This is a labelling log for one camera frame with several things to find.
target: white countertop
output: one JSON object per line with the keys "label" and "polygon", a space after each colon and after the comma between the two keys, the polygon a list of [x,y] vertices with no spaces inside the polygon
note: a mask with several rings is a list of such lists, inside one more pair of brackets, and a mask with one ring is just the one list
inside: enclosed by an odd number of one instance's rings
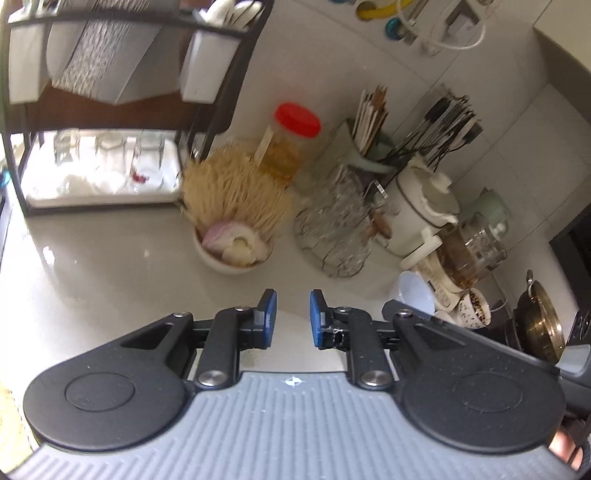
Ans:
{"label": "white countertop", "polygon": [[196,319],[256,305],[265,288],[278,292],[273,343],[242,354],[242,367],[267,371],[342,370],[344,356],[319,351],[308,320],[310,290],[331,306],[348,305],[381,319],[400,273],[378,246],[362,271],[332,279],[301,255],[285,222],[271,258],[228,277],[198,258],[191,226],[174,208],[54,214],[25,221],[18,206],[0,267],[0,378],[18,403],[48,367],[172,312]]}

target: white handle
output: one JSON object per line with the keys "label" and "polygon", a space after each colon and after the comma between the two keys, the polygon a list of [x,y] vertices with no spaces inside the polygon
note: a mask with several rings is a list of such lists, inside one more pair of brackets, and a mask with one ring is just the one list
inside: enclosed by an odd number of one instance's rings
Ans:
{"label": "white handle", "polygon": [[430,238],[425,239],[425,242],[420,247],[400,262],[400,268],[403,270],[409,270],[423,258],[432,254],[440,246],[441,238],[439,238],[439,235],[433,235]]}

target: dish rack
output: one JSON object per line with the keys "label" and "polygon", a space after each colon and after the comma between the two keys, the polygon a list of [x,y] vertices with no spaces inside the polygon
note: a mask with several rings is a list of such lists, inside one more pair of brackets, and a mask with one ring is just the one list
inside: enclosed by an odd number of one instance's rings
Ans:
{"label": "dish rack", "polygon": [[[22,178],[31,153],[34,151],[35,143],[38,142],[42,148],[45,142],[45,132],[66,128],[174,131],[173,145],[176,146],[179,159],[186,156],[181,152],[183,146],[193,145],[196,134],[203,134],[199,148],[199,159],[206,158],[214,137],[225,132],[232,122],[252,52],[271,14],[273,0],[262,0],[262,4],[263,8],[254,24],[248,30],[242,31],[216,27],[198,21],[190,11],[172,13],[121,9],[56,11],[55,9],[38,8],[38,2],[35,1],[28,12],[24,12],[20,16],[12,15],[9,19],[14,11],[14,4],[11,5],[9,1],[4,2],[0,9],[2,28],[0,31],[0,101],[4,113],[0,116],[0,134],[2,135],[8,170],[23,214],[29,216],[58,211],[170,205],[173,203],[174,200],[170,195],[155,199],[153,193],[127,195],[127,199],[113,194],[112,201],[101,198],[97,202],[83,200],[77,202],[76,199],[70,199],[70,201],[58,205],[52,202],[31,202],[24,193]],[[213,103],[183,102],[180,94],[174,92],[122,105],[109,105],[47,85],[37,102],[10,104],[8,65],[11,30],[26,25],[91,20],[161,25],[162,27],[183,29],[191,35],[196,31],[204,31],[222,37],[237,38],[239,44]],[[11,134],[16,133],[22,133],[24,136],[24,152],[19,163],[15,159],[11,142]],[[181,172],[182,168],[179,160],[178,171]]]}

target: pot handle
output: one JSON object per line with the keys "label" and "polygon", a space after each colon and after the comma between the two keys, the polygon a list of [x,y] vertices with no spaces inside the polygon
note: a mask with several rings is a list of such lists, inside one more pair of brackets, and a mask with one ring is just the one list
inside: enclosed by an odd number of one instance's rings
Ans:
{"label": "pot handle", "polygon": [[527,280],[527,295],[530,299],[534,298],[534,294],[532,293],[531,289],[534,286],[534,272],[533,270],[528,270],[525,274],[525,279]]}

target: plastic jar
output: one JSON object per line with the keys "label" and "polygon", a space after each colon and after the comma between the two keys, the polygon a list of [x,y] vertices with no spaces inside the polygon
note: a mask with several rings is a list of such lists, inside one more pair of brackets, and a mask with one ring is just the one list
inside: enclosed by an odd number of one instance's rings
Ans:
{"label": "plastic jar", "polygon": [[261,170],[288,185],[306,160],[310,140],[317,137],[322,126],[319,118],[296,103],[277,107],[256,149],[254,160]]}

